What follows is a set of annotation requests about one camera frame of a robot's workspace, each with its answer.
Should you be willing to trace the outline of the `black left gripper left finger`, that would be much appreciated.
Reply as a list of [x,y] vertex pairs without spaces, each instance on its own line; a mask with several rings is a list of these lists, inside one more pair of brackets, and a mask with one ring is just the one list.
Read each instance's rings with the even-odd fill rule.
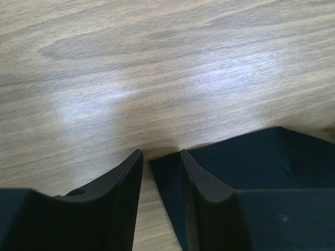
[[132,250],[143,171],[135,150],[63,196],[1,190],[1,250]]

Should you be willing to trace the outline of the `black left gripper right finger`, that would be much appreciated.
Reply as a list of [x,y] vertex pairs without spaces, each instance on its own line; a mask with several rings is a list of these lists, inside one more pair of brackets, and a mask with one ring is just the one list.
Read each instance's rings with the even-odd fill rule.
[[181,158],[189,250],[334,250],[334,189],[236,190]]

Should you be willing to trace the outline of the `black t-shirt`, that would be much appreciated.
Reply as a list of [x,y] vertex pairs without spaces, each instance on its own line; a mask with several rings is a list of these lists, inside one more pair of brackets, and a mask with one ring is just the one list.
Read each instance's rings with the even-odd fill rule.
[[[267,128],[187,151],[236,190],[334,189],[334,144],[283,127]],[[182,250],[188,249],[181,152],[149,162]]]

